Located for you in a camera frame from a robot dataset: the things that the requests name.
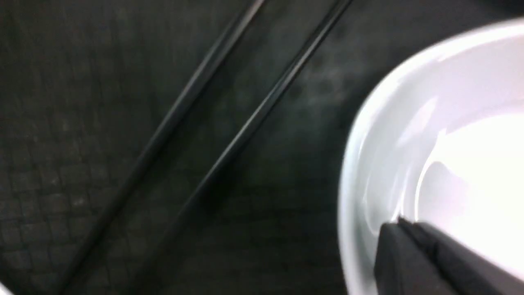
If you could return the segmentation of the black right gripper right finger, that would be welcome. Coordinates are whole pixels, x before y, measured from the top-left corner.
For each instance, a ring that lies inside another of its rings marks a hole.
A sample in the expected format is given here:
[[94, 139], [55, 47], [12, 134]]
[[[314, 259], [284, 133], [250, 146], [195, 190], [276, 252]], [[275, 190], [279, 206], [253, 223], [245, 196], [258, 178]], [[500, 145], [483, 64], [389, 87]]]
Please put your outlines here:
[[399, 218], [402, 228], [459, 295], [522, 295], [523, 281], [426, 222]]

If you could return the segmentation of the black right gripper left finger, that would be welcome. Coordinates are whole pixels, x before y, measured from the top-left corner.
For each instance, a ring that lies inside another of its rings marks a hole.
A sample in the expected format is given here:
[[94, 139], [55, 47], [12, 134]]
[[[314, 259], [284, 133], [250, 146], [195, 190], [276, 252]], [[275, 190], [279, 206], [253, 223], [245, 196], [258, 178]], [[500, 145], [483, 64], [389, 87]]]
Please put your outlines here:
[[396, 223], [380, 229], [374, 265], [379, 295], [453, 295], [454, 289]]

